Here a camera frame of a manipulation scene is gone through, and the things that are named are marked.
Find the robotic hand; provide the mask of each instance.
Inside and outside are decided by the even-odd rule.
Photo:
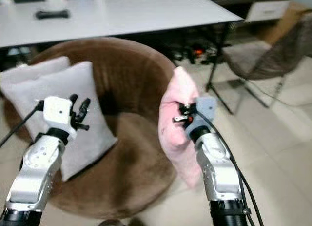
[[[173,122],[184,123],[187,136],[195,143],[196,157],[203,172],[214,225],[247,226],[247,216],[254,226],[242,183],[242,180],[245,182],[246,179],[221,134],[211,123],[215,109],[214,98],[199,97],[194,104],[180,104],[181,116],[174,117]],[[253,204],[262,226],[261,216],[254,201]]]
[[[81,122],[88,112],[90,99],[82,103],[76,114],[73,105],[77,98],[77,94],[73,94],[69,99],[47,97],[39,102],[37,108],[43,111],[50,129],[46,134],[39,133],[25,153],[22,168],[7,196],[0,226],[40,224],[52,188],[52,179],[60,169],[65,146],[76,138],[77,129],[89,129]]]

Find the drawer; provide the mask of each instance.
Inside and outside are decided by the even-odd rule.
[[[288,5],[288,0],[256,2],[250,7],[246,21],[280,19],[284,15]]]

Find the pink pillow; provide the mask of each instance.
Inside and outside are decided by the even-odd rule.
[[[201,170],[196,160],[194,143],[187,138],[182,123],[173,123],[172,118],[180,115],[177,102],[191,104],[198,96],[192,78],[182,67],[178,67],[174,70],[159,109],[158,134],[161,147],[189,187],[196,185]]]

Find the black strap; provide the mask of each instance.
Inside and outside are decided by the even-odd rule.
[[[223,215],[250,215],[251,211],[249,208],[246,209],[221,209],[210,211],[212,217],[223,216]]]

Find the white table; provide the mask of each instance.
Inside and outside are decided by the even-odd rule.
[[[37,20],[40,9],[69,19]],[[210,0],[68,0],[0,6],[0,48],[229,23],[242,18]]]

